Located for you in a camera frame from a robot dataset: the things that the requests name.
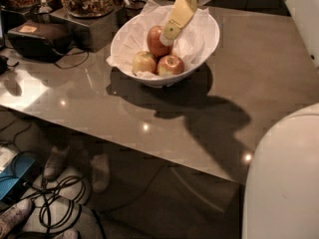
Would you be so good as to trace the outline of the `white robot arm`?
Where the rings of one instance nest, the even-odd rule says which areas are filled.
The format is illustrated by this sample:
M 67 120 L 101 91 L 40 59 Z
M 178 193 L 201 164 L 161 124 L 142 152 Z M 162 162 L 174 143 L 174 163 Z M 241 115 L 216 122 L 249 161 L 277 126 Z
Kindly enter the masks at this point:
M 285 0 L 319 67 L 319 0 Z M 247 174 L 241 239 L 319 239 L 319 104 L 275 124 Z

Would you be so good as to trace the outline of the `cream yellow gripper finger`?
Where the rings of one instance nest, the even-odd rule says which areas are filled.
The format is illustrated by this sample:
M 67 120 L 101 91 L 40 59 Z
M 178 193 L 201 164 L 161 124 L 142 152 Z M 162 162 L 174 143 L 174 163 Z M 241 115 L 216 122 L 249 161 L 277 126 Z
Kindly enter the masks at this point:
M 197 9 L 197 0 L 175 0 L 159 40 L 165 46 L 171 46 L 183 28 L 190 22 Z

